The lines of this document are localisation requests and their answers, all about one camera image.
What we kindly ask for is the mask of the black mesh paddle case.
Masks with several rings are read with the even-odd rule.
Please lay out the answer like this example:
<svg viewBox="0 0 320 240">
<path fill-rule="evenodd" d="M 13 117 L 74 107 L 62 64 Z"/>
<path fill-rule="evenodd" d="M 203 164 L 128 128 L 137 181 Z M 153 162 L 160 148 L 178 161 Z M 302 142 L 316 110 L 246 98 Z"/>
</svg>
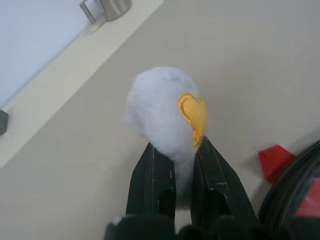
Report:
<svg viewBox="0 0 320 240">
<path fill-rule="evenodd" d="M 282 240 L 320 240 L 320 139 L 282 171 L 258 218 Z"/>
</svg>

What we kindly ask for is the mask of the grey rectangular box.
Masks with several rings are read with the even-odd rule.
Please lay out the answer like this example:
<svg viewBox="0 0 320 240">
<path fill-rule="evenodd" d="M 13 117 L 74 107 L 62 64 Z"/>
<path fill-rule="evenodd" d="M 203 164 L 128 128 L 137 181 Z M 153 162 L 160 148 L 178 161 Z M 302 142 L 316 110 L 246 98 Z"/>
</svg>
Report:
<svg viewBox="0 0 320 240">
<path fill-rule="evenodd" d="M 0 109 L 0 136 L 6 133 L 8 128 L 9 115 Z"/>
</svg>

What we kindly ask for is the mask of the white pompom with yellow heart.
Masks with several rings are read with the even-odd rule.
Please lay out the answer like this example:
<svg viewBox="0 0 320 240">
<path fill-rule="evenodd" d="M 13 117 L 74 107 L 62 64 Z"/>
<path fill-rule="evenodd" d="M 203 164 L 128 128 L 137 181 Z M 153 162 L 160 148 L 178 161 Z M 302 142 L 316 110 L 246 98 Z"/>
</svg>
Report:
<svg viewBox="0 0 320 240">
<path fill-rule="evenodd" d="M 128 92 L 124 118 L 138 135 L 173 161 L 176 207 L 189 209 L 195 157 L 208 122 L 196 81 L 173 66 L 139 73 Z"/>
</svg>

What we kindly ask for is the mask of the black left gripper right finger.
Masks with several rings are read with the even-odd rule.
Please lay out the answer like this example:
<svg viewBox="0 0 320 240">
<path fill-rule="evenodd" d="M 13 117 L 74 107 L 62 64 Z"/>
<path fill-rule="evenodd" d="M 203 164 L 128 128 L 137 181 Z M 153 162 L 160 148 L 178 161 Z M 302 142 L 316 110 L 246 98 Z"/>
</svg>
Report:
<svg viewBox="0 0 320 240">
<path fill-rule="evenodd" d="M 190 214 L 193 221 L 220 216 L 257 220 L 237 173 L 206 136 L 195 156 Z"/>
</svg>

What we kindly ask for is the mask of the small metal watering can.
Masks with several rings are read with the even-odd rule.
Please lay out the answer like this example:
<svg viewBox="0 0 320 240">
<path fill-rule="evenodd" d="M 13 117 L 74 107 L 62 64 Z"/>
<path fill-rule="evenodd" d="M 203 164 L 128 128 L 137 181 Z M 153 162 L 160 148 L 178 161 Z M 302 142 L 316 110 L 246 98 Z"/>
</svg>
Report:
<svg viewBox="0 0 320 240">
<path fill-rule="evenodd" d="M 87 6 L 89 1 L 93 1 L 107 22 L 112 22 L 122 17 L 133 5 L 133 0 L 82 0 L 79 3 L 79 7 L 92 25 L 97 22 L 97 19 Z"/>
</svg>

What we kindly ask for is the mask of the beige table mat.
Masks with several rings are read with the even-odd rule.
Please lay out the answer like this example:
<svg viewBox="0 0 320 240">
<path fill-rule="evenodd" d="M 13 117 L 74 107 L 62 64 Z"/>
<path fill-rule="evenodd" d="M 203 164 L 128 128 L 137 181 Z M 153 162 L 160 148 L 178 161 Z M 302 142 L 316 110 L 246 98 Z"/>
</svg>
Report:
<svg viewBox="0 0 320 240">
<path fill-rule="evenodd" d="M 0 240 L 102 240 L 147 145 L 123 121 L 128 91 L 156 66 L 196 80 L 255 211 L 270 187 L 258 152 L 320 139 L 320 0 L 164 0 L 0 168 Z"/>
</svg>

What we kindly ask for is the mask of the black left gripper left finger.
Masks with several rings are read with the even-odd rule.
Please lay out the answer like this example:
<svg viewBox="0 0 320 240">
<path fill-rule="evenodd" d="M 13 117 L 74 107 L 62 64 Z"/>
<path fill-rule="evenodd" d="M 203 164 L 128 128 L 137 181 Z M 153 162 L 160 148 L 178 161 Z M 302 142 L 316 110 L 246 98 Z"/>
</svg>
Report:
<svg viewBox="0 0 320 240">
<path fill-rule="evenodd" d="M 125 213 L 174 218 L 176 196 L 173 161 L 149 143 L 132 172 Z"/>
</svg>

